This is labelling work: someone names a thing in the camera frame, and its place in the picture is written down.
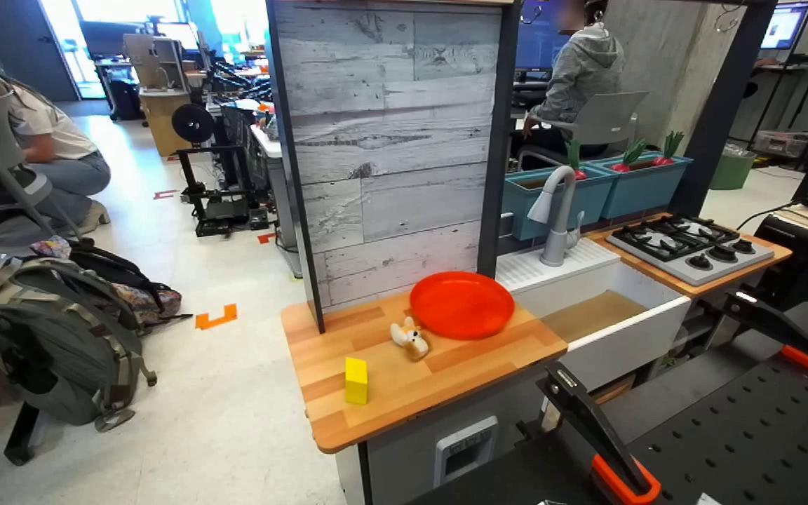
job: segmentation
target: blue bin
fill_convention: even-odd
[[[645,152],[643,159],[653,163],[659,152]],[[667,208],[673,202],[673,193],[692,163],[690,157],[673,157],[671,166],[650,166],[650,167],[634,167],[628,173],[614,173],[614,166],[622,157],[603,157],[589,159],[586,170],[613,176],[613,193],[603,208],[603,219],[620,219],[620,215],[638,215],[649,209]]]
[[[517,242],[534,242],[534,237],[547,236],[547,229],[549,229],[549,223],[538,223],[538,221],[528,219],[528,209],[538,198],[549,170],[554,167],[535,167],[535,170],[513,170],[505,176],[503,209],[513,214],[513,237]],[[584,228],[597,223],[603,205],[606,205],[606,195],[613,190],[614,176],[597,173],[597,170],[584,170],[584,173],[586,173],[586,180],[577,180],[577,186],[576,186],[570,228],[577,223],[580,209],[584,209],[584,221],[580,221]]]

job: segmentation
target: jeans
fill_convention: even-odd
[[[98,193],[112,180],[112,167],[101,155],[81,159],[29,163],[32,170],[44,173],[54,186],[51,195],[39,202],[39,214],[57,228],[81,223],[94,208],[89,193]]]

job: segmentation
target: gray backpack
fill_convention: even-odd
[[[133,418],[144,324],[112,282],[71,260],[0,270],[0,366],[36,410],[98,432]]]

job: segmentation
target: stovetop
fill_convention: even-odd
[[[688,215],[628,223],[608,242],[692,285],[772,258],[772,249],[743,242],[736,229]]]

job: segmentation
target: backpack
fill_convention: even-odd
[[[178,289],[152,281],[130,258],[98,249],[89,237],[71,242],[71,260],[115,282],[119,294],[134,308],[144,324],[159,324],[187,316],[180,313],[183,294]]]
[[[0,270],[0,366],[36,410],[98,432],[130,420],[144,361],[144,323],[96,272],[33,258]]]

